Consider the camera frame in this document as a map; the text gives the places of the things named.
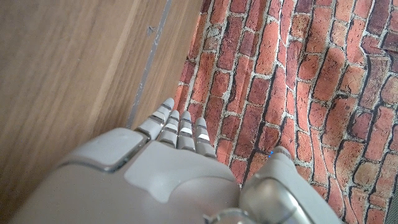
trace brick wall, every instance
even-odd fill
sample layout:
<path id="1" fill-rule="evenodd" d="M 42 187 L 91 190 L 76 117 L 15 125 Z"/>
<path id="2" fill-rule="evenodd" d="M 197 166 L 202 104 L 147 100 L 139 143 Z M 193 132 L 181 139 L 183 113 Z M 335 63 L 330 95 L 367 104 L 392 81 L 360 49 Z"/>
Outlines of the brick wall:
<path id="1" fill-rule="evenodd" d="M 175 109 L 239 183 L 276 145 L 346 223 L 385 219 L 398 170 L 398 1 L 205 0 Z"/>

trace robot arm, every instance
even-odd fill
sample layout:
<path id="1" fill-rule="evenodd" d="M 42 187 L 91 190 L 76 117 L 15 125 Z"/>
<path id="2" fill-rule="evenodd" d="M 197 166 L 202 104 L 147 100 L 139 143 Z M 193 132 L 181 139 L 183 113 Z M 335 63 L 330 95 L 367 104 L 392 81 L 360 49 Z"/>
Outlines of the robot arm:
<path id="1" fill-rule="evenodd" d="M 215 158 L 206 122 L 166 100 L 64 158 L 11 223 L 338 223 L 277 147 L 243 187 Z"/>

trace robot finger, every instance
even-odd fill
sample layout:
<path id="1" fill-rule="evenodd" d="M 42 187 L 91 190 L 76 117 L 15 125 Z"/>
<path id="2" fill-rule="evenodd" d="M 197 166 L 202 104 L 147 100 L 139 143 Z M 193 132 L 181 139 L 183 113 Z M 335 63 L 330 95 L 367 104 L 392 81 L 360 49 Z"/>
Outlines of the robot finger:
<path id="1" fill-rule="evenodd" d="M 206 121 L 198 118 L 195 125 L 195 142 L 198 154 L 216 159 L 216 154 L 210 144 L 209 134 L 207 133 Z"/>
<path id="2" fill-rule="evenodd" d="M 136 131 L 144 133 L 151 140 L 155 140 L 162 130 L 163 125 L 169 118 L 173 106 L 174 100 L 172 98 L 165 100 L 157 109 L 157 111 L 152 113 L 148 119 L 138 126 L 138 128 L 136 128 Z"/>
<path id="3" fill-rule="evenodd" d="M 162 132 L 159 135 L 158 141 L 167 144 L 172 147 L 177 146 L 177 134 L 178 134 L 178 118 L 180 113 L 178 111 L 173 111 L 170 114 L 169 120 L 163 127 Z"/>
<path id="4" fill-rule="evenodd" d="M 195 152 L 195 143 L 192 139 L 191 114 L 188 111 L 184 111 L 181 115 L 177 149 L 186 149 Z"/>

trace wood grain surface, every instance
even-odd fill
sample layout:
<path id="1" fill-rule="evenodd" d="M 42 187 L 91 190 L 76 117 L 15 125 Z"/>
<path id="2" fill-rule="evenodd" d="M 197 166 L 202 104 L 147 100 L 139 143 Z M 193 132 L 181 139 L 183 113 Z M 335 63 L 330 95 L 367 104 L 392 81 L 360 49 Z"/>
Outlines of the wood grain surface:
<path id="1" fill-rule="evenodd" d="M 125 127 L 134 102 L 133 128 L 174 96 L 200 6 L 184 0 L 2 2 L 1 222 L 74 147 Z"/>

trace red brick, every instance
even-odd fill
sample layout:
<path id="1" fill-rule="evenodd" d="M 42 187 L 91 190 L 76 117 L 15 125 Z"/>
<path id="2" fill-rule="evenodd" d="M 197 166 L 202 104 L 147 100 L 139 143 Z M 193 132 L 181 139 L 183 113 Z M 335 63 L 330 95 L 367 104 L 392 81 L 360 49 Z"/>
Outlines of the red brick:
<path id="1" fill-rule="evenodd" d="M 388 32 L 382 44 L 382 48 L 389 50 L 389 53 L 396 53 L 398 51 L 397 43 L 398 35 L 393 32 Z"/>
<path id="2" fill-rule="evenodd" d="M 188 53 L 188 58 L 194 60 L 199 53 L 201 38 L 203 36 L 203 31 L 205 29 L 207 14 L 202 14 L 198 18 L 197 28 L 193 34 L 191 47 Z"/>
<path id="3" fill-rule="evenodd" d="M 279 28 L 276 22 L 270 22 L 266 25 L 256 64 L 256 73 L 270 75 L 273 72 L 278 33 Z"/>
<path id="4" fill-rule="evenodd" d="M 312 102 L 310 108 L 310 124 L 312 126 L 320 128 L 325 120 L 326 107 L 319 103 Z"/>
<path id="5" fill-rule="evenodd" d="M 290 31 L 292 36 L 304 38 L 307 34 L 307 27 L 309 22 L 310 16 L 308 15 L 294 15 L 292 30 Z"/>
<path id="6" fill-rule="evenodd" d="M 310 180 L 312 174 L 311 168 L 296 165 L 296 169 L 298 174 L 300 174 L 300 176 L 303 177 L 304 180 L 306 181 Z"/>
<path id="7" fill-rule="evenodd" d="M 271 153 L 279 139 L 279 130 L 264 126 L 259 140 L 259 149 Z"/>
<path id="8" fill-rule="evenodd" d="M 267 0 L 251 1 L 246 26 L 254 31 L 260 31 L 262 26 L 262 16 L 266 10 Z"/>
<path id="9" fill-rule="evenodd" d="M 306 55 L 298 70 L 298 77 L 304 80 L 311 80 L 315 77 L 318 71 L 319 61 L 320 59 L 317 55 Z"/>
<path id="10" fill-rule="evenodd" d="M 328 189 L 326 189 L 326 187 L 318 185 L 312 185 L 312 187 L 318 192 L 319 195 L 321 195 L 321 197 L 323 197 L 323 199 L 326 199 L 328 196 Z"/>
<path id="11" fill-rule="evenodd" d="M 192 90 L 192 99 L 197 102 L 204 103 L 206 101 L 214 61 L 215 55 L 212 53 L 200 55 L 199 69 Z"/>
<path id="12" fill-rule="evenodd" d="M 251 143 L 250 144 L 237 143 L 235 148 L 235 154 L 247 159 L 249 158 L 252 150 L 253 150 L 253 145 Z"/>
<path id="13" fill-rule="evenodd" d="M 218 50 L 220 46 L 218 41 L 222 38 L 221 28 L 220 24 L 212 24 L 209 26 L 203 50 Z"/>
<path id="14" fill-rule="evenodd" d="M 344 46 L 347 34 L 347 25 L 344 22 L 334 21 L 331 28 L 331 41 L 340 47 Z"/>
<path id="15" fill-rule="evenodd" d="M 389 61 L 387 57 L 370 57 L 370 64 L 370 75 L 360 102 L 360 105 L 367 109 L 373 109 L 379 98 L 381 85 L 388 74 Z"/>
<path id="16" fill-rule="evenodd" d="M 297 67 L 299 64 L 300 51 L 303 44 L 299 41 L 292 41 L 286 53 L 286 84 L 293 89 L 296 81 Z"/>
<path id="17" fill-rule="evenodd" d="M 279 20 L 280 7 L 281 5 L 279 0 L 271 0 L 268 15 L 273 16 L 275 17 L 275 19 Z"/>
<path id="18" fill-rule="evenodd" d="M 248 0 L 232 0 L 229 10 L 235 13 L 246 12 L 246 4 Z"/>
<path id="19" fill-rule="evenodd" d="M 356 113 L 353 126 L 350 130 L 354 137 L 366 139 L 368 136 L 369 126 L 371 124 L 372 114 L 366 112 Z"/>
<path id="20" fill-rule="evenodd" d="M 226 11 L 228 10 L 229 0 L 215 0 L 213 5 L 213 12 L 211 13 L 210 22 L 214 23 L 223 23 L 226 15 Z"/>
<path id="21" fill-rule="evenodd" d="M 384 223 L 385 216 L 386 216 L 386 212 L 377 210 L 375 208 L 370 208 L 368 210 L 368 219 L 366 220 L 366 224 Z"/>
<path id="22" fill-rule="evenodd" d="M 315 4 L 317 6 L 330 6 L 331 0 L 316 0 Z"/>
<path id="23" fill-rule="evenodd" d="M 397 104 L 398 103 L 398 78 L 397 77 L 389 77 L 386 85 L 381 92 L 381 98 L 384 102 L 389 104 Z"/>
<path id="24" fill-rule="evenodd" d="M 381 34 L 389 15 L 388 5 L 389 0 L 378 0 L 374 2 L 373 13 L 371 13 L 368 22 L 368 31 L 373 34 Z"/>
<path id="25" fill-rule="evenodd" d="M 335 17 L 337 19 L 341 19 L 342 21 L 348 22 L 352 6 L 353 0 L 337 0 Z"/>
<path id="26" fill-rule="evenodd" d="M 286 94 L 286 112 L 289 114 L 294 114 L 294 96 L 290 90 L 287 90 Z"/>
<path id="27" fill-rule="evenodd" d="M 282 5 L 282 16 L 280 18 L 280 37 L 284 44 L 287 44 L 290 22 L 292 21 L 294 2 L 293 0 L 284 0 Z"/>
<path id="28" fill-rule="evenodd" d="M 250 31 L 245 31 L 241 44 L 241 53 L 249 57 L 253 57 L 256 53 L 256 45 L 258 42 L 258 34 L 253 34 Z"/>
<path id="29" fill-rule="evenodd" d="M 367 54 L 382 54 L 382 50 L 379 48 L 379 41 L 371 36 L 364 36 L 362 38 L 362 48 Z"/>
<path id="30" fill-rule="evenodd" d="M 353 208 L 351 207 L 351 203 L 349 202 L 349 198 L 347 196 L 343 196 L 346 214 L 344 216 L 344 221 L 348 224 L 357 223 L 357 219 L 355 217 Z"/>
<path id="31" fill-rule="evenodd" d="M 335 211 L 338 217 L 343 216 L 343 197 L 341 196 L 340 189 L 338 187 L 337 181 L 330 177 L 330 194 L 328 203 Z"/>
<path id="32" fill-rule="evenodd" d="M 286 47 L 279 41 L 279 48 L 278 48 L 278 61 L 286 67 Z"/>
<path id="33" fill-rule="evenodd" d="M 173 110 L 178 110 L 180 113 L 184 111 L 185 102 L 187 101 L 189 86 L 179 85 L 177 87 L 177 92 L 174 97 L 174 108 Z"/>
<path id="34" fill-rule="evenodd" d="M 286 118 L 285 120 L 285 126 L 283 127 L 279 144 L 285 147 L 290 152 L 292 158 L 295 159 L 294 121 L 290 118 Z"/>
<path id="35" fill-rule="evenodd" d="M 363 192 L 361 189 L 356 187 L 351 189 L 351 206 L 359 224 L 363 223 L 363 213 L 366 209 L 365 201 L 367 196 L 367 193 Z"/>
<path id="36" fill-rule="evenodd" d="M 372 0 L 357 0 L 355 4 L 354 13 L 364 19 L 367 19 L 371 6 L 372 6 Z"/>
<path id="37" fill-rule="evenodd" d="M 221 42 L 220 56 L 217 66 L 219 68 L 231 70 L 237 51 L 239 37 L 242 29 L 242 17 L 229 16 L 225 35 Z"/>
<path id="38" fill-rule="evenodd" d="M 311 139 L 312 139 L 312 146 L 313 146 L 313 180 L 321 183 L 327 184 L 328 176 L 326 173 L 326 165 L 322 159 L 322 152 L 320 146 L 320 133 L 315 129 L 311 129 Z"/>
<path id="39" fill-rule="evenodd" d="M 253 159 L 250 163 L 248 179 L 252 177 L 267 161 L 268 157 L 260 152 L 256 152 L 253 156 Z"/>
<path id="40" fill-rule="evenodd" d="M 398 125 L 395 125 L 392 132 L 392 141 L 390 145 L 390 149 L 394 151 L 398 151 Z"/>
<path id="41" fill-rule="evenodd" d="M 246 171 L 247 162 L 233 159 L 231 163 L 231 171 L 239 184 L 243 183 L 244 173 Z"/>
<path id="42" fill-rule="evenodd" d="M 195 123 L 197 118 L 201 117 L 203 105 L 200 103 L 190 103 L 187 111 L 191 114 L 192 123 Z"/>
<path id="43" fill-rule="evenodd" d="M 358 160 L 363 153 L 364 145 L 358 142 L 346 141 L 343 144 L 336 160 L 336 178 L 342 190 L 344 190 L 353 178 Z"/>
<path id="44" fill-rule="evenodd" d="M 307 52 L 320 53 L 325 49 L 326 35 L 328 33 L 330 19 L 331 9 L 314 9 L 310 34 L 307 38 Z"/>
<path id="45" fill-rule="evenodd" d="M 389 198 L 394 188 L 398 171 L 398 156 L 387 154 L 381 167 L 380 176 L 376 182 L 376 191 L 373 195 Z"/>
<path id="46" fill-rule="evenodd" d="M 267 107 L 265 120 L 272 123 L 281 125 L 282 115 L 285 111 L 286 102 L 286 77 L 281 68 L 275 71 L 275 80 L 272 83 L 270 100 Z"/>
<path id="47" fill-rule="evenodd" d="M 243 109 L 244 99 L 246 99 L 246 92 L 248 90 L 251 71 L 253 68 L 253 61 L 246 58 L 240 57 L 238 59 L 238 65 L 233 77 L 231 94 L 228 100 L 228 111 L 241 113 Z"/>
<path id="48" fill-rule="evenodd" d="M 304 131 L 308 131 L 308 95 L 310 94 L 310 83 L 297 82 L 297 122 Z"/>
<path id="49" fill-rule="evenodd" d="M 247 105 L 235 150 L 236 155 L 246 158 L 250 156 L 254 141 L 257 138 L 261 114 L 261 106 Z"/>
<path id="50" fill-rule="evenodd" d="M 337 48 L 329 48 L 319 74 L 313 96 L 319 100 L 329 100 L 335 92 L 341 69 L 345 62 L 344 53 Z"/>
<path id="51" fill-rule="evenodd" d="M 223 94 L 227 91 L 229 85 L 229 73 L 224 73 L 221 71 L 217 71 L 214 74 L 213 84 L 211 86 L 210 93 L 222 97 Z"/>
<path id="52" fill-rule="evenodd" d="M 352 63 L 363 64 L 363 53 L 359 47 L 361 44 L 362 33 L 365 28 L 365 22 L 354 19 L 347 35 L 347 60 Z"/>
<path id="53" fill-rule="evenodd" d="M 228 116 L 224 118 L 223 128 L 221 129 L 221 134 L 225 134 L 225 136 L 229 139 L 234 139 L 236 135 L 236 131 L 239 128 L 240 119 L 237 116 Z"/>
<path id="54" fill-rule="evenodd" d="M 180 81 L 189 84 L 194 71 L 195 71 L 195 63 L 186 60 L 184 68 L 182 70 Z"/>
<path id="55" fill-rule="evenodd" d="M 312 160 L 310 136 L 301 131 L 297 131 L 297 157 L 304 162 L 311 162 Z"/>
<path id="56" fill-rule="evenodd" d="M 221 119 L 221 110 L 223 109 L 223 100 L 215 96 L 210 96 L 207 102 L 205 119 L 207 124 L 207 131 L 209 133 L 209 138 L 211 144 L 214 143 L 218 124 Z"/>
<path id="57" fill-rule="evenodd" d="M 369 187 L 373 184 L 378 172 L 378 164 L 364 162 L 359 165 L 358 170 L 355 172 L 354 182 L 362 186 Z"/>
<path id="58" fill-rule="evenodd" d="M 220 139 L 217 147 L 217 160 L 228 166 L 229 155 L 232 151 L 232 141 Z"/>
<path id="59" fill-rule="evenodd" d="M 335 99 L 326 120 L 325 133 L 322 136 L 322 143 L 337 147 L 343 139 L 349 116 L 355 105 L 355 98 Z"/>
<path id="60" fill-rule="evenodd" d="M 263 105 L 266 102 L 266 94 L 268 88 L 269 80 L 254 78 L 251 83 L 248 101 L 251 103 Z"/>
<path id="61" fill-rule="evenodd" d="M 323 158 L 325 160 L 326 169 L 329 173 L 335 174 L 335 160 L 337 152 L 327 147 L 322 147 Z"/>
<path id="62" fill-rule="evenodd" d="M 311 8 L 312 8 L 312 0 L 298 0 L 295 11 L 310 13 Z"/>
<path id="63" fill-rule="evenodd" d="M 372 127 L 372 134 L 366 149 L 365 157 L 368 159 L 381 160 L 384 146 L 390 135 L 391 123 L 394 117 L 394 111 L 390 108 L 380 106 L 377 111 L 376 122 Z"/>
<path id="64" fill-rule="evenodd" d="M 362 89 L 362 79 L 364 74 L 365 70 L 363 70 L 363 68 L 349 65 L 344 73 L 340 90 L 352 94 L 359 94 Z"/>
<path id="65" fill-rule="evenodd" d="M 369 203 L 371 203 L 372 205 L 377 205 L 379 207 L 385 208 L 386 207 L 386 203 L 387 203 L 387 199 L 372 194 L 372 195 L 369 196 Z"/>

